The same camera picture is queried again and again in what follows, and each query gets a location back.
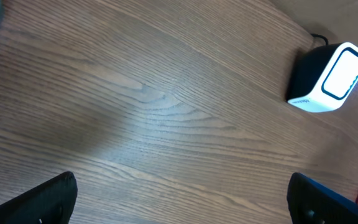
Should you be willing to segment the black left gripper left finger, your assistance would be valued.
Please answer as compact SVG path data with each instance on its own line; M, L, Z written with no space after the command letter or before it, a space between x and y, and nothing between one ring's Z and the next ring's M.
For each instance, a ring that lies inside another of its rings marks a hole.
M2 224L68 224L78 187L72 172L64 172L0 205Z

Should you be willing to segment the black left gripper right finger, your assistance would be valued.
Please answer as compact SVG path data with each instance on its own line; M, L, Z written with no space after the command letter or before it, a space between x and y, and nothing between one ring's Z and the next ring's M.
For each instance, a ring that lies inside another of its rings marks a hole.
M295 172L288 184L287 202L293 224L358 223L358 205Z

